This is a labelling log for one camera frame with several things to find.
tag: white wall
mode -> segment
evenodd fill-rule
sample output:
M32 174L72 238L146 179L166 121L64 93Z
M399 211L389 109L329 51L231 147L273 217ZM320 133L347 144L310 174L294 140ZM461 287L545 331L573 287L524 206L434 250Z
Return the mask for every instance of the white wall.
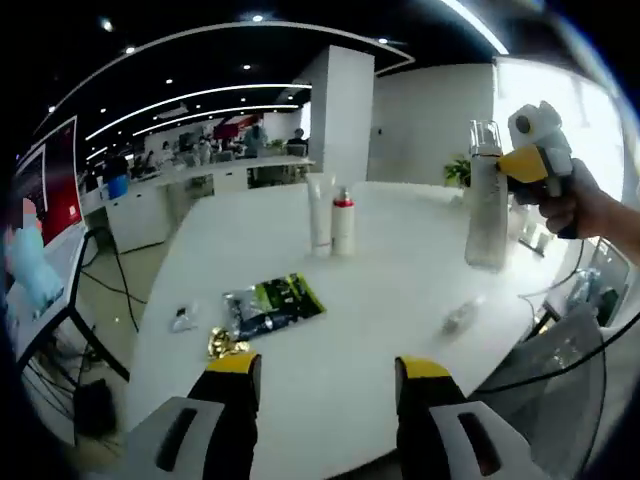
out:
M266 112L264 114L263 127L269 141L289 140L293 138L293 132L300 127L302 110L287 113Z
M374 76L373 56L331 45L299 77L313 85L309 158L339 184L366 179Z
M492 115L491 64L377 78L367 179L443 185L443 168L452 155L469 151L469 121Z

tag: white pillar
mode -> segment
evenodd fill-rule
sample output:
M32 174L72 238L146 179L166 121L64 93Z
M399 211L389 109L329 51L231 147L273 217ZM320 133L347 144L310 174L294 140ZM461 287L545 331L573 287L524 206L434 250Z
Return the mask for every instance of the white pillar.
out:
M331 45L305 69L311 90L309 158L339 185L365 181L369 158L374 57Z

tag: window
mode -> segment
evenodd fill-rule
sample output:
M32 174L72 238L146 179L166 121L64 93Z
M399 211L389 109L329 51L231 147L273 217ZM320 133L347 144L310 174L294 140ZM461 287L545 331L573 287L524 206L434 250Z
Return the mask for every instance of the window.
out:
M498 58L493 115L505 152L513 149L507 120L527 103L549 102L562 117L573 156L600 188L620 200L624 149L620 116L605 90L574 73L538 62Z

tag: blue container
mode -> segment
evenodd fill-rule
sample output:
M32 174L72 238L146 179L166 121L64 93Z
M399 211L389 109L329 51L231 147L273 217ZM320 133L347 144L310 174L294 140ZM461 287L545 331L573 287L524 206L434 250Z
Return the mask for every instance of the blue container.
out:
M129 190L129 179L126 175L112 178L111 181L107 183L107 188L109 189L110 199L113 200L114 198L121 197Z

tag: office desk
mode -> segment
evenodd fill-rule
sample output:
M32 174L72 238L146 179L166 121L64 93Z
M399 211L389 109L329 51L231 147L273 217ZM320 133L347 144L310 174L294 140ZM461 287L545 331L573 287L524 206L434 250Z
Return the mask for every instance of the office desk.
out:
M474 391L531 327L516 297L548 286L566 244L540 258L514 244L505 270L464 261L469 215L456 189L361 183L357 251L310 256L305 185L200 200L183 221L145 309L127 390L130 430L172 396L187 396L207 365L210 329L225 324L223 292L301 272L327 312L250 341L262 354L253 478L322 479L395 448L398 355L443 364ZM445 316L474 296L487 302L467 329L444 334ZM199 327L169 333L197 301Z
M81 199L85 216L106 210L109 228L119 253L164 242L170 235L175 203L187 203L185 182L197 177L213 177L215 195L248 190L248 171L263 167L312 165L306 158L273 156L233 160L182 170L169 169L144 181L129 184L126 195L114 200L88 203Z

